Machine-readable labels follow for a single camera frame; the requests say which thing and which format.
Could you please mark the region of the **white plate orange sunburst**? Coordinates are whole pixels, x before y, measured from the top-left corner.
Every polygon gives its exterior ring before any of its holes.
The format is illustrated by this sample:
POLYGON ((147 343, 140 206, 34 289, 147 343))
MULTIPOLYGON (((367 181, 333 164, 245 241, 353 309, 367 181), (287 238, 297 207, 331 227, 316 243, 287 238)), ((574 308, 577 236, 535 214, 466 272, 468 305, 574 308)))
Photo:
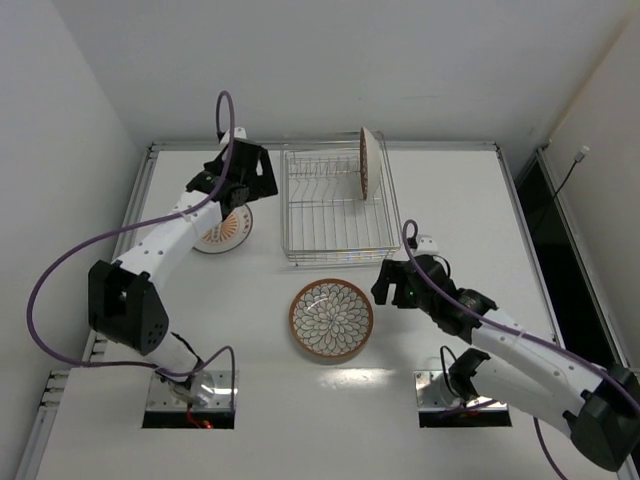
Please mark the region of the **white plate orange sunburst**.
POLYGON ((207 230, 194 245, 194 249, 210 255, 229 252, 248 238, 252 227, 253 213, 250 207, 238 207, 223 222, 207 230))

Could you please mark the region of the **flower pattern brown-rimmed plate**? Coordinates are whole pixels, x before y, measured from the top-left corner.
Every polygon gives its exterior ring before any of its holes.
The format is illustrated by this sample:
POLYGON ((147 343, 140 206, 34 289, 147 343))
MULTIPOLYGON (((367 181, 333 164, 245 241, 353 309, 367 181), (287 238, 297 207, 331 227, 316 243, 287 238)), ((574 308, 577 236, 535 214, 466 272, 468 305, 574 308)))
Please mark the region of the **flower pattern brown-rimmed plate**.
POLYGON ((296 294, 289 307, 288 325, 304 352, 342 361, 365 347, 373 332, 374 313, 366 294, 356 285, 324 278, 296 294))

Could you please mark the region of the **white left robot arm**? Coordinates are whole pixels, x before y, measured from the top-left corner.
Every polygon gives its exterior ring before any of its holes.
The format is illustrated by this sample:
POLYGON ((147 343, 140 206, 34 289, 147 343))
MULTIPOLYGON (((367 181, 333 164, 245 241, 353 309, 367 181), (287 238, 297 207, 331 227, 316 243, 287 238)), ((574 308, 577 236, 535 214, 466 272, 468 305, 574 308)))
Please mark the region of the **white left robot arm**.
POLYGON ((114 261, 98 261, 90 269, 91 329, 152 364, 182 401, 209 403, 214 380, 188 342, 171 332, 160 290, 208 230, 234 210, 277 193, 264 147, 246 139, 224 147, 187 183, 168 220, 114 261))

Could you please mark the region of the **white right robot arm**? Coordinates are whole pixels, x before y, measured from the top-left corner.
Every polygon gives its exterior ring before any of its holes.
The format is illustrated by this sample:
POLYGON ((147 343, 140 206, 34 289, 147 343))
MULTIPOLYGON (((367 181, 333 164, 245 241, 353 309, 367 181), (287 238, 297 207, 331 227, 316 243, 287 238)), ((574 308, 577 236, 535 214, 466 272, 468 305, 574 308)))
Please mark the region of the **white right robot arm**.
POLYGON ((385 260, 371 293, 378 305, 419 309, 468 344, 439 378, 442 407, 478 397, 506 403, 563 433, 598 467, 618 471, 639 443, 639 382, 528 334, 485 295, 459 288, 432 255, 385 260))

